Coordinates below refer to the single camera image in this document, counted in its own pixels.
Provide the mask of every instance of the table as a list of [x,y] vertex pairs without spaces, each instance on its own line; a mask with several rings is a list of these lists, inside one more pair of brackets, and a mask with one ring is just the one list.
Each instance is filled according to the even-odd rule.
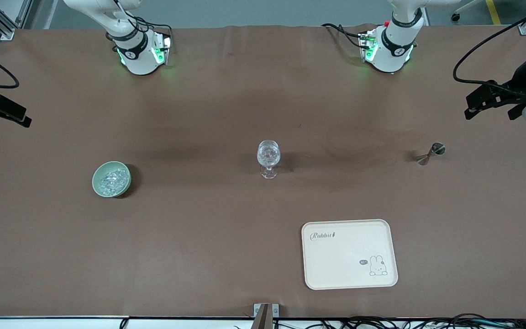
[[[476,86],[451,78],[499,28],[424,27],[394,75],[321,27],[175,30],[144,77],[104,31],[17,31],[0,62],[21,86],[0,92],[33,123],[0,119],[0,315],[526,318],[526,121],[466,121]],[[460,75],[502,82],[525,59],[510,31]],[[444,156],[411,160],[433,142]],[[123,198],[90,187],[109,160],[133,171]],[[369,218],[391,227],[397,285],[308,289],[302,225]]]

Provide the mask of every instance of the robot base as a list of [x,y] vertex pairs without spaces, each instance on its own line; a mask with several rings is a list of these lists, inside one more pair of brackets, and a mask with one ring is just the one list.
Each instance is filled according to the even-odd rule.
[[366,35],[359,35],[360,45],[369,48],[361,48],[361,58],[363,62],[371,63],[379,71],[393,73],[401,69],[403,64],[409,60],[413,46],[403,56],[393,56],[391,51],[383,45],[381,35],[384,29],[385,27],[381,25],[374,30],[368,31]]
[[146,47],[140,52],[137,59],[130,59],[127,54],[119,53],[121,63],[136,75],[147,75],[152,73],[160,65],[168,64],[169,49],[171,47],[171,37],[165,37],[162,33],[148,30],[145,32],[148,37]]

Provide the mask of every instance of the bowl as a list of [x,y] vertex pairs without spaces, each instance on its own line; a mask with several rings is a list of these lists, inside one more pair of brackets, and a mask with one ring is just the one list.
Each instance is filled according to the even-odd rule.
[[[119,173],[120,170],[124,170],[125,173],[123,173],[123,175],[127,176],[125,185],[122,189],[119,188],[114,191],[107,192],[107,190],[103,188],[104,179],[106,179],[109,173]],[[104,198],[114,198],[115,196],[120,196],[121,194],[125,193],[127,189],[129,189],[130,185],[131,173],[129,172],[129,168],[127,168],[125,163],[119,161],[110,161],[103,164],[101,167],[96,169],[95,173],[92,175],[92,189],[96,192],[96,194]]]

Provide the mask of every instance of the metal jigger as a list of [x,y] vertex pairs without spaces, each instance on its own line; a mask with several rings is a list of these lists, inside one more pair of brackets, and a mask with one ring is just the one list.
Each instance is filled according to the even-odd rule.
[[444,146],[444,144],[442,144],[442,143],[434,143],[431,146],[430,151],[427,152],[427,154],[418,156],[416,160],[417,160],[417,163],[419,163],[422,166],[425,166],[425,165],[427,165],[428,162],[430,162],[430,158],[433,155],[441,155],[441,154],[444,154],[444,153],[445,153],[445,146]]

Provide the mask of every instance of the green bowl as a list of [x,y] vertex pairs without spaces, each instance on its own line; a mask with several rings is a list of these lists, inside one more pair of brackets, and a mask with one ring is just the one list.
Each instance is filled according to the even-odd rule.
[[[125,171],[127,171],[127,175],[129,176],[129,179],[127,180],[127,184],[125,185],[125,187],[123,187],[123,190],[121,190],[120,192],[117,192],[114,195],[104,196],[99,191],[100,180],[103,179],[111,171],[115,171],[117,169],[124,169]],[[130,185],[131,185],[131,173],[129,172],[129,168],[127,168],[125,163],[121,163],[119,161],[110,161],[110,162],[103,164],[92,175],[92,189],[96,192],[96,194],[102,196],[103,198],[114,198],[115,196],[120,196],[121,194],[125,193],[127,189],[129,189]]]

